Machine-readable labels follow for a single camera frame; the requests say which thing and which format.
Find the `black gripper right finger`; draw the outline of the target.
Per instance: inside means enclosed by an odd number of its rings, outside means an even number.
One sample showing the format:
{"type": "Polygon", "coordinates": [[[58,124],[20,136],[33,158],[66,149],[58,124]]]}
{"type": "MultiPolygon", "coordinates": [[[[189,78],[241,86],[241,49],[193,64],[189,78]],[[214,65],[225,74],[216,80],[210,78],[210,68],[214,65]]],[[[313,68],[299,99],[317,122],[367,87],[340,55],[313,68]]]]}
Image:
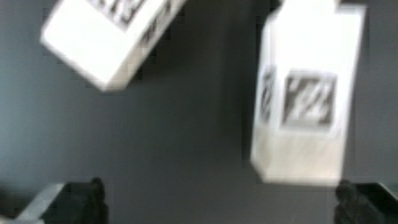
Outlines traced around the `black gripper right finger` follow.
{"type": "Polygon", "coordinates": [[[335,224],[398,224],[398,183],[340,182],[335,224]]]}

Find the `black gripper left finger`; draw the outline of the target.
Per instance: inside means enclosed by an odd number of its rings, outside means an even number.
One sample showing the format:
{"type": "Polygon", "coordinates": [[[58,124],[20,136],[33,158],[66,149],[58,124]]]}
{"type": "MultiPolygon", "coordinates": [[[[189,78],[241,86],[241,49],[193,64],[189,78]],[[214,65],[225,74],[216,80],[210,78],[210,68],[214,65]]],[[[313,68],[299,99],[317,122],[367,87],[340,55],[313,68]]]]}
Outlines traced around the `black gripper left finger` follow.
{"type": "Polygon", "coordinates": [[[20,215],[0,215],[0,224],[109,224],[102,179],[49,185],[20,215]]]}

